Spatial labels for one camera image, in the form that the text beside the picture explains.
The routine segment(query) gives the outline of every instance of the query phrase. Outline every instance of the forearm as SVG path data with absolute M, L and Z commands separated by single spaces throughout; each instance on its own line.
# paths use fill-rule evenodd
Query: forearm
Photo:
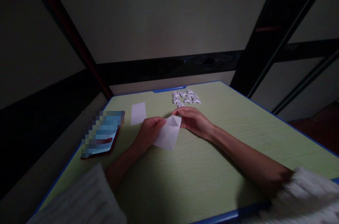
M 106 179 L 113 192 L 118 188 L 127 171 L 142 154 L 135 145 L 132 145 L 106 169 Z
M 269 197 L 289 181 L 293 171 L 216 127 L 211 140 Z

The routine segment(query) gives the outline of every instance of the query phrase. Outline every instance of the green table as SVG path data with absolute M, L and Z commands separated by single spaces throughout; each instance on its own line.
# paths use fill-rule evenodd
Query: green table
M 187 86 L 210 121 L 290 169 L 303 166 L 339 177 L 339 158 L 222 82 Z M 134 141 L 131 106 L 145 102 L 147 117 L 168 117 L 176 108 L 171 91 L 113 97 L 104 110 L 124 110 L 115 148 L 108 156 L 81 160 L 77 150 L 41 208 L 101 161 L 108 167 Z M 267 201 L 256 186 L 212 144 L 180 129 L 174 151 L 152 146 L 115 193 L 129 223 L 191 223 Z

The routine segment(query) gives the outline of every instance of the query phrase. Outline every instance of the pixelated area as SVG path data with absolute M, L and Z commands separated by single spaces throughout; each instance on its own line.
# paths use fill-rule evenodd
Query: pixelated area
M 115 134 L 124 124 L 124 117 L 124 111 L 98 111 L 81 138 L 81 143 L 84 145 L 81 157 L 88 158 L 112 134 Z

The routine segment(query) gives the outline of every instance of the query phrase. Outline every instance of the hand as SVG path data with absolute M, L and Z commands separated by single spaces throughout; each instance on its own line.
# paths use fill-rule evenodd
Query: hand
M 153 145 L 156 136 L 161 128 L 165 125 L 166 119 L 162 117 L 152 117 L 144 119 L 137 138 L 134 140 L 133 147 L 141 151 L 144 154 L 147 149 Z
M 211 141 L 216 126 L 211 123 L 198 109 L 194 107 L 180 107 L 172 112 L 172 115 L 182 116 L 181 128 L 193 132 L 199 137 Z

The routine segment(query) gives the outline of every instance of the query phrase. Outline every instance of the wrist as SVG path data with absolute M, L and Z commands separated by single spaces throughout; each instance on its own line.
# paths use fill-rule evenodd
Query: wrist
M 140 147 L 139 145 L 133 143 L 127 151 L 131 156 L 134 156 L 135 158 L 140 158 L 142 155 L 144 155 L 147 151 L 147 149 L 144 149 L 143 147 Z
M 215 126 L 215 128 L 213 130 L 211 142 L 217 145 L 219 142 L 227 139 L 230 136 L 231 135 L 229 133 L 227 133 L 225 130 L 223 130 L 222 128 L 220 128 L 218 126 Z

